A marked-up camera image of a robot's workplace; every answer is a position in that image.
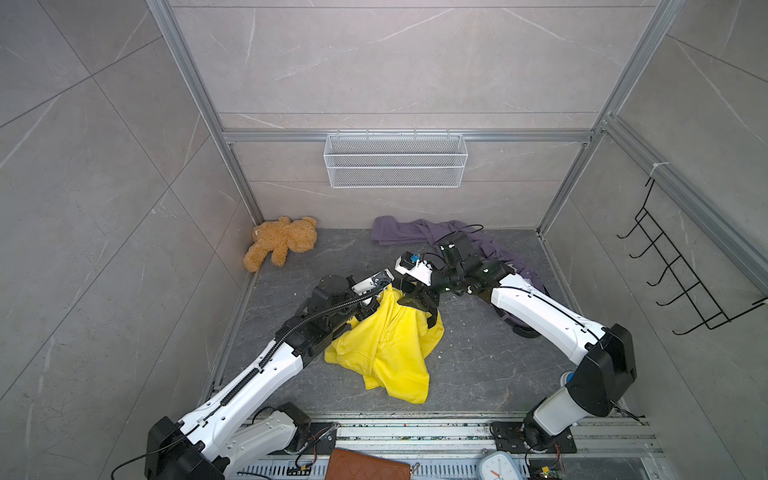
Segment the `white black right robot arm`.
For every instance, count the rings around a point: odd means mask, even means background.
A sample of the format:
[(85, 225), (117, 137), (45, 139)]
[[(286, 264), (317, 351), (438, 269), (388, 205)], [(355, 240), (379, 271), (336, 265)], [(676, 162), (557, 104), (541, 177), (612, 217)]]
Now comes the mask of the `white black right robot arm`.
[(637, 378), (631, 333), (619, 324), (605, 327), (561, 305), (504, 262), (485, 257), (463, 232), (438, 244), (442, 266), (406, 252), (395, 269), (410, 282), (400, 304), (430, 314), (441, 294), (470, 294), (518, 318), (558, 347), (575, 365), (554, 394), (533, 407), (520, 428), (526, 448), (543, 452), (572, 424), (606, 417)]

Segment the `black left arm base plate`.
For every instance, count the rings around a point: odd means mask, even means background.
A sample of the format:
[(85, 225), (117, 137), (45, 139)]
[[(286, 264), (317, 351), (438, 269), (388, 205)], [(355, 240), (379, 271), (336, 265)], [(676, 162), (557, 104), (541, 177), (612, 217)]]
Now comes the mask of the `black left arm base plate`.
[(289, 445), (281, 450), (288, 455), (329, 454), (336, 445), (338, 429), (337, 422), (307, 422), (296, 432)]

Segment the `yellow trousers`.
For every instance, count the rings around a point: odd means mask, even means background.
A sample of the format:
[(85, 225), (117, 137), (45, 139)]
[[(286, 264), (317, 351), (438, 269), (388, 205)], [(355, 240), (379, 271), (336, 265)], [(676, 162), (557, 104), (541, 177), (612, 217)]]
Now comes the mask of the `yellow trousers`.
[(391, 286), (379, 296), (377, 311), (351, 329), (324, 352), (328, 364), (362, 376), (365, 388), (383, 388), (393, 398), (423, 404), (429, 393), (426, 358), (444, 335), (442, 317), (402, 306), (403, 293)]

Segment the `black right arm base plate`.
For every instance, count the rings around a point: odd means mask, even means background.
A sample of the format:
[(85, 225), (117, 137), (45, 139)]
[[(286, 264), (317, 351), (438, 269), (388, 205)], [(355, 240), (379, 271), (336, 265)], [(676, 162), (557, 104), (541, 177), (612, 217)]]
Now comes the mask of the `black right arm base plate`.
[(570, 428), (557, 436), (542, 436), (528, 432), (522, 421), (494, 421), (489, 426), (491, 437), (498, 451), (513, 454), (573, 454), (577, 447)]

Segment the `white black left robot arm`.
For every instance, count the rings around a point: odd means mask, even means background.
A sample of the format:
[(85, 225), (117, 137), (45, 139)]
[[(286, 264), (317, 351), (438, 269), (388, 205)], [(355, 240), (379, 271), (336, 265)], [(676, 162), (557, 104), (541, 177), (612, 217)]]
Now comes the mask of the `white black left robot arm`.
[(303, 423), (300, 415), (275, 410), (259, 424), (247, 426), (246, 420), (340, 336), (351, 318), (372, 313), (393, 280), (387, 269), (361, 282), (323, 277), (247, 368), (180, 420), (161, 418), (148, 433), (145, 453), (114, 470), (141, 461), (147, 479), (223, 479), (239, 453), (290, 445)]

